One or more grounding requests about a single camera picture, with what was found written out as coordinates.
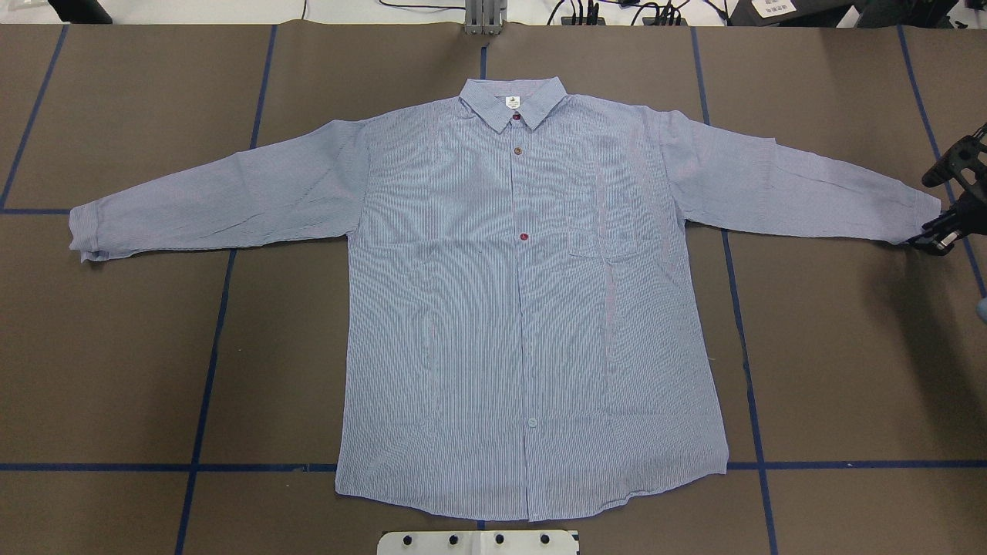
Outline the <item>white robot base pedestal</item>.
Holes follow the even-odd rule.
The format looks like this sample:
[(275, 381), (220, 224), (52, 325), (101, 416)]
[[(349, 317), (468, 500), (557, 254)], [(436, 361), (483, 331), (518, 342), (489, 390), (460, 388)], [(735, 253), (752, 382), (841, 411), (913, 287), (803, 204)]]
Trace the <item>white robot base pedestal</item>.
[(581, 554), (577, 531), (395, 531), (378, 541), (377, 554)]

